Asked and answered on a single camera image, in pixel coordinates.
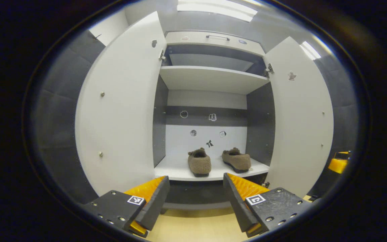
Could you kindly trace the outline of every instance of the drawer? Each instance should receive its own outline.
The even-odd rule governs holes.
[[[202,44],[237,49],[260,56],[265,55],[265,52],[259,43],[229,34],[206,31],[174,31],[168,32],[165,40],[168,45]]]

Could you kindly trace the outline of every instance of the yellow object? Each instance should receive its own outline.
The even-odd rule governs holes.
[[[152,198],[152,195],[155,192],[156,188],[159,186],[159,184],[164,178],[165,176],[161,176],[159,178],[153,179],[151,181],[129,189],[128,191],[124,192],[124,194],[144,198],[147,204]],[[129,229],[133,232],[141,233],[143,235],[146,234],[146,229],[135,220],[131,223]]]
[[[341,174],[346,168],[346,165],[347,160],[332,158],[331,162],[329,163],[328,169]]]
[[[237,192],[238,194],[240,194],[241,199],[243,199],[243,201],[245,201],[247,197],[270,191],[268,188],[260,186],[244,178],[232,175],[230,173],[228,173],[228,176],[229,178],[231,178],[232,183],[234,183],[235,188],[237,189]]]
[[[129,229],[132,230],[133,232],[141,233],[141,234],[146,234],[146,229],[143,228],[140,224],[135,222],[135,220],[131,223],[129,226]]]
[[[152,195],[155,192],[156,188],[159,186],[159,184],[164,178],[165,176],[161,176],[159,178],[153,179],[151,181],[129,189],[128,191],[124,192],[124,194],[144,198],[147,204],[147,202],[149,202],[152,198]]]
[[[252,225],[248,230],[247,233],[252,234],[255,230],[259,229],[261,227],[260,223]]]

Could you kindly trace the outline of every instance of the door hinge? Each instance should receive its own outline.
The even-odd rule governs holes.
[[[164,56],[164,49],[161,51],[161,55],[159,56],[160,60],[166,61],[166,57]]]
[[[268,68],[264,70],[264,77],[270,78],[270,73],[274,73],[273,66],[271,66],[271,63],[268,64]]]

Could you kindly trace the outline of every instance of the drawer handle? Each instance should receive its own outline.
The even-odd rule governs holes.
[[[222,38],[225,38],[226,40],[230,40],[230,38],[228,38],[228,37],[221,36],[221,35],[214,35],[214,34],[208,34],[208,35],[206,35],[206,38],[209,38],[210,36],[222,37]]]

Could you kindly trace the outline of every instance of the shoe pair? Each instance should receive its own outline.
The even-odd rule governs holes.
[[[208,176],[212,170],[212,163],[210,156],[206,154],[204,148],[188,152],[187,154],[189,155],[187,162],[193,175],[196,177]],[[222,160],[237,173],[247,172],[252,166],[250,155],[241,154],[240,150],[235,147],[232,150],[224,150]]]

